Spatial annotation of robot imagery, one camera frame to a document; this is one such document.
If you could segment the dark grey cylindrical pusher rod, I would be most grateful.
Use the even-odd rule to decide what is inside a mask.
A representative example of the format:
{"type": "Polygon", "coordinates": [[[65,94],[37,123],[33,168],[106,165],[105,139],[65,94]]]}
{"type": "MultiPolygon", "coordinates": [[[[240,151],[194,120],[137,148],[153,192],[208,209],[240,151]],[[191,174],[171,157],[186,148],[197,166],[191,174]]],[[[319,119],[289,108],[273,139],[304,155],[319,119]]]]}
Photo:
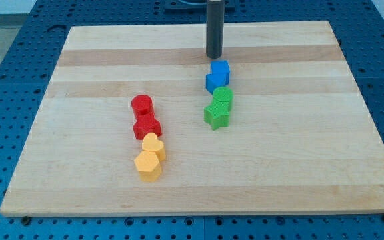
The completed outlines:
{"type": "Polygon", "coordinates": [[[224,12],[223,0],[207,0],[206,55],[211,59],[217,59],[222,55],[224,12]]]}

